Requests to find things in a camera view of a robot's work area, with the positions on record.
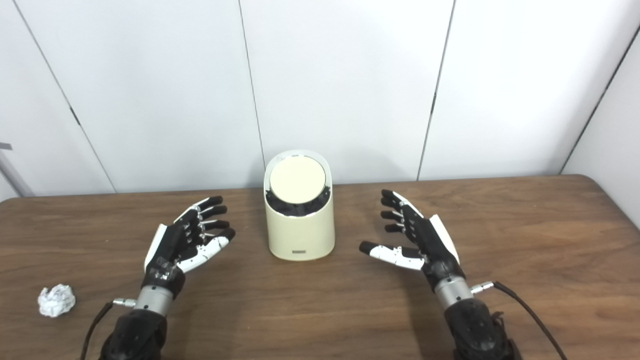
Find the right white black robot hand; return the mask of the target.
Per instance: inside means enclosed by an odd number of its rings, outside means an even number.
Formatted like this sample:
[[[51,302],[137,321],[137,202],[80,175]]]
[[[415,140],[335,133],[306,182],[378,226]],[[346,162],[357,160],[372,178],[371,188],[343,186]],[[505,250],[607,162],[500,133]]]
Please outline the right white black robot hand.
[[[442,281],[466,279],[453,241],[438,215],[426,217],[408,199],[390,189],[382,189],[381,203],[388,208],[380,212],[381,218],[393,221],[384,230],[403,234],[416,248],[362,241],[361,253],[396,267],[421,271],[433,292]]]

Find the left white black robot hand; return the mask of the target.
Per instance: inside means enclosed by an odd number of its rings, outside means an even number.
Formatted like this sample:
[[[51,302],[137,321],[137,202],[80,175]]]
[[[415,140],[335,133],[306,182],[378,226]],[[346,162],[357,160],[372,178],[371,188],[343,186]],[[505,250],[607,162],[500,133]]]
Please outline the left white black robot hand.
[[[228,221],[215,219],[227,213],[222,196],[211,196],[188,206],[169,225],[160,224],[145,256],[141,287],[165,289],[176,299],[186,274],[202,266],[223,248],[236,231]]]

